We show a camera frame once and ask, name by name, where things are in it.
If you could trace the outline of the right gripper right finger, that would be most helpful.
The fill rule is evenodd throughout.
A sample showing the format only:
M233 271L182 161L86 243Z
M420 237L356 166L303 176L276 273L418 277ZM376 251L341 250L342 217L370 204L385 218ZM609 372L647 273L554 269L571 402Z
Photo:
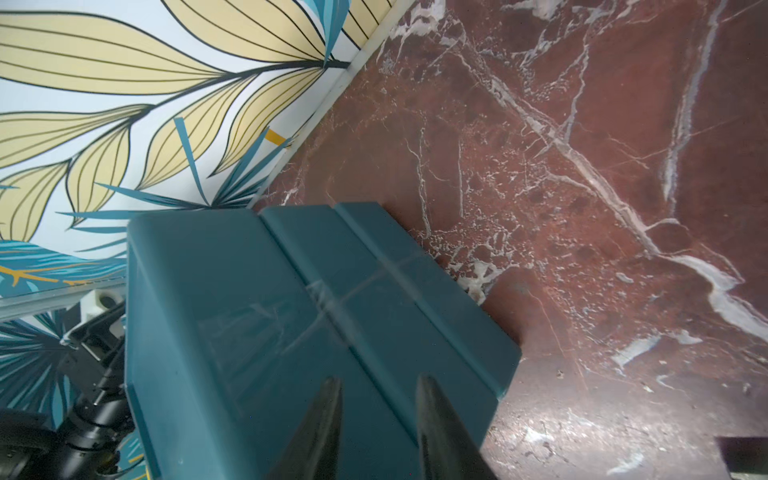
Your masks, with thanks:
M496 479L437 380L422 375L416 388L423 479Z

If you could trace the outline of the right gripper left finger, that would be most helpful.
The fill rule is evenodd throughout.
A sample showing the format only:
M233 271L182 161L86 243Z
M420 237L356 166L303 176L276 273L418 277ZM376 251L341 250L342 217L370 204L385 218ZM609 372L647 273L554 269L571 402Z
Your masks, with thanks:
M299 427L266 479L336 479L343 417L343 384L322 383Z

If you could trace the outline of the teal drawer cabinet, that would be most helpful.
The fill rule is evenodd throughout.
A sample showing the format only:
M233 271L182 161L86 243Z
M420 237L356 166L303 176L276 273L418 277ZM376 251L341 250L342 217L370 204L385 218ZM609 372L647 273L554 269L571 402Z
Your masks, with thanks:
M521 358L376 203L155 211L127 241L125 380L154 479L266 479L328 377L336 479L423 479L419 377L480 449Z

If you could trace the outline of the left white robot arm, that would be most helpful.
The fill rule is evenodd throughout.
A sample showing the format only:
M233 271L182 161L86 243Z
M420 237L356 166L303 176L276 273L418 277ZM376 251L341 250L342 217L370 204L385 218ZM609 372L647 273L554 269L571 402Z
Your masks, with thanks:
M78 310L1 325L1 476L122 479L134 431L125 387L126 306L76 323Z

